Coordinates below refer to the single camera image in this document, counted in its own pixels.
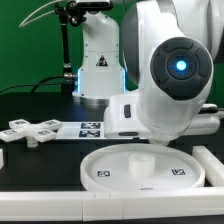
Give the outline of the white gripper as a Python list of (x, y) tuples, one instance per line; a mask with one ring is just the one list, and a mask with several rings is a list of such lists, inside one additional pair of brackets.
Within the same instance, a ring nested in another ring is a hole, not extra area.
[(209, 104), (201, 101), (175, 101), (166, 96), (153, 96), (140, 103), (138, 90), (110, 98), (104, 113), (107, 138), (142, 137), (177, 139), (182, 135), (208, 135), (220, 126), (218, 113), (200, 114)]

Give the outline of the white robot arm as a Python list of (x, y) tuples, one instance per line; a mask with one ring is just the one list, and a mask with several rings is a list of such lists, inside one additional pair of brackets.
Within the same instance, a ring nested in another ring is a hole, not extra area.
[(75, 97), (109, 103), (108, 138), (170, 141), (217, 131), (206, 102), (214, 64), (224, 62), (224, 0), (143, 0), (120, 25), (90, 9)]

